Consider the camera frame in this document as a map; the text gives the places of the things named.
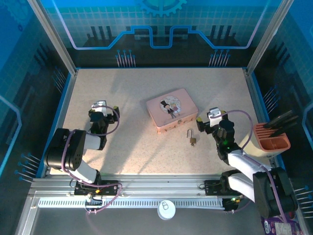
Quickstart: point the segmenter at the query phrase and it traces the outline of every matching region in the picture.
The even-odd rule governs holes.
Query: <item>speckled tabletop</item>
[[[240,68],[88,69],[78,72],[64,128],[89,130],[91,104],[106,100],[111,107],[119,106],[120,126],[108,135],[103,151],[87,150],[83,156],[101,173],[215,174],[231,169],[219,159],[212,136],[200,133],[195,121],[157,134],[146,101],[180,88],[188,91],[203,121],[210,108],[219,107],[245,110],[257,123]],[[249,132],[248,118],[230,114],[229,119],[240,143]],[[186,137],[189,128],[197,139],[195,147]]]

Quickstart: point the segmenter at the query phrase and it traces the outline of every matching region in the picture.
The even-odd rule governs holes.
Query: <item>blue edge trim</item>
[[[45,144],[44,153],[42,155],[42,158],[41,158],[41,161],[40,161],[40,164],[39,164],[39,167],[38,167],[36,178],[41,178],[42,172],[44,170],[44,155],[45,155],[45,152],[46,152],[46,150],[47,150],[47,148],[48,148],[48,146],[50,144],[50,141],[51,141],[51,139],[52,139],[52,137],[54,135],[55,129],[57,127],[57,123],[58,123],[58,120],[59,120],[59,116],[60,116],[60,112],[61,112],[61,109],[62,109],[62,106],[63,106],[65,95],[67,93],[67,89],[68,89],[68,85],[69,85],[70,79],[71,79],[71,75],[69,73],[68,76],[67,76],[67,81],[65,83],[65,86],[64,86],[61,98],[60,98],[60,102],[59,102],[59,105],[58,105],[58,108],[57,108],[57,112],[55,113],[55,116],[54,116],[54,120],[53,120],[51,129],[50,129],[50,133],[49,133],[49,136],[48,136],[48,139],[47,139],[47,143]]]
[[[55,131],[58,119],[59,119],[59,115],[60,115],[60,112],[61,112],[61,109],[62,109],[62,105],[63,105],[64,99],[65,99],[65,95],[67,93],[70,77],[71,76],[69,74],[68,77],[67,77],[67,82],[65,84],[65,87],[63,89],[63,93],[62,93],[62,96],[61,96],[61,99],[60,99],[60,102],[59,102],[59,106],[58,106],[57,112],[56,112],[54,120],[53,120],[53,124],[52,124],[51,130],[50,130],[50,133],[49,133],[49,136],[48,136],[48,139],[47,139],[47,143],[45,145],[45,150],[44,150],[44,153],[43,153],[43,156],[42,156],[42,160],[40,162],[40,165],[39,165],[39,168],[38,168],[38,171],[37,171],[37,174],[36,174],[36,178],[40,178],[41,177],[42,171],[44,169],[44,155],[45,155],[46,149],[48,148],[48,145],[49,145],[49,143],[50,143],[50,141],[51,141],[51,139],[53,137],[53,134],[54,134],[54,131]],[[261,103],[261,106],[262,106],[262,111],[263,111],[263,113],[265,115],[265,119],[266,119],[266,121],[269,121],[269,116],[268,116],[268,113],[266,111],[265,104],[264,104],[264,101],[263,101],[263,98],[262,98],[262,94],[261,94],[261,90],[260,90],[259,84],[258,84],[258,82],[256,80],[256,76],[255,76],[254,72],[252,73],[252,81],[253,81],[254,86],[256,88],[256,92],[257,92],[258,98],[260,100],[260,103]],[[283,159],[282,159],[281,155],[280,154],[277,155],[276,158],[277,158],[277,161],[279,163],[279,166],[282,167],[283,169],[285,169],[285,165],[284,165],[284,162],[283,162]]]
[[[263,113],[264,113],[266,122],[269,122],[268,112],[267,112],[267,110],[266,110],[265,103],[264,103],[264,101],[263,101],[263,97],[262,97],[262,94],[261,94],[261,90],[260,90],[259,84],[258,84],[258,82],[257,82],[257,80],[256,80],[256,76],[255,76],[254,72],[252,73],[251,76],[252,76],[252,81],[253,81],[253,83],[254,83],[254,86],[255,86],[255,89],[256,89],[256,92],[257,92],[259,101],[260,101],[260,103],[261,103],[262,111],[263,111]],[[279,154],[279,155],[276,156],[276,158],[277,158],[277,162],[278,162],[279,166],[280,166],[281,168],[283,168],[283,169],[286,169],[286,168],[285,168],[285,164],[284,164],[283,159],[282,159],[282,156]]]

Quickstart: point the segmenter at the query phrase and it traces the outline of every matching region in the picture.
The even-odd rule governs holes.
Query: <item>purple cable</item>
[[[113,110],[113,112],[115,112],[116,116],[117,116],[117,125],[116,127],[110,131],[110,132],[107,132],[105,134],[90,134],[90,135],[93,135],[93,136],[106,136],[110,133],[112,133],[113,131],[115,131],[117,129],[117,127],[119,126],[119,116],[118,116],[118,113],[111,107],[109,106],[106,106],[106,105],[103,105],[102,107],[106,107],[108,109],[111,109]],[[98,210],[94,210],[94,211],[90,211],[91,213],[97,213],[97,212],[100,212],[102,210],[104,210],[105,208],[107,208],[117,197],[118,195],[120,194],[123,186],[121,183],[116,183],[116,184],[108,184],[108,185],[95,185],[95,184],[90,184],[90,183],[87,183],[87,182],[84,182],[82,181],[81,179],[77,178],[76,176],[74,176],[73,174],[70,173],[69,170],[65,169],[65,156],[66,156],[66,153],[67,153],[67,149],[68,149],[68,146],[69,146],[69,142],[70,142],[70,139],[71,137],[73,136],[73,134],[77,131],[77,129],[73,130],[70,132],[68,138],[67,138],[67,141],[65,143],[65,147],[64,147],[64,150],[63,150],[63,154],[62,154],[62,158],[61,158],[61,169],[63,172],[66,172],[67,174],[69,174],[70,177],[72,177],[74,180],[77,180],[78,182],[81,182],[83,183],[84,185],[87,185],[87,186],[91,186],[91,187],[95,187],[95,188],[107,188],[107,187],[111,187],[111,186],[120,186],[118,192],[116,193],[116,195],[114,196],[114,198],[108,203],[106,204],[104,207],[98,209]]]
[[[246,141],[246,143],[245,143],[245,144],[243,145],[243,147],[241,148],[241,149],[243,150],[243,149],[246,147],[246,145],[249,143],[249,141],[251,140],[252,133],[253,133],[253,123],[252,123],[252,118],[251,118],[251,116],[250,116],[247,112],[245,112],[245,111],[243,111],[243,110],[231,110],[231,111],[228,111],[228,112],[226,112],[226,113],[224,113],[224,114],[218,115],[218,116],[216,116],[216,117],[211,117],[211,118],[220,118],[220,117],[222,117],[222,116],[224,116],[224,115],[226,115],[226,114],[230,114],[230,113],[243,113],[243,114],[245,114],[245,115],[249,118],[249,120],[250,120],[250,134],[249,134],[248,140]],[[257,164],[260,168],[262,168],[263,170],[265,170],[265,172],[266,172],[267,175],[268,175],[269,181],[270,181],[270,183],[271,183],[271,185],[272,185],[273,193],[274,193],[274,196],[275,196],[275,200],[276,200],[276,203],[277,203],[277,206],[278,206],[280,215],[281,215],[281,217],[282,217],[282,219],[283,219],[283,222],[284,222],[284,223],[287,223],[287,219],[286,219],[286,216],[285,216],[285,214],[284,214],[282,205],[281,205],[281,203],[280,203],[280,200],[279,200],[279,197],[278,197],[278,193],[277,193],[277,189],[276,189],[276,185],[275,185],[275,182],[274,182],[274,179],[273,179],[272,175],[271,175],[270,172],[266,169],[266,167],[264,167],[262,164],[260,164],[259,162],[257,162],[257,161],[254,160],[253,158],[251,158],[251,157],[249,157],[249,156],[247,156],[247,155],[245,155],[245,154],[243,154],[243,157],[245,157],[246,159],[248,159],[248,160],[251,161],[251,162],[254,162],[254,163]]]

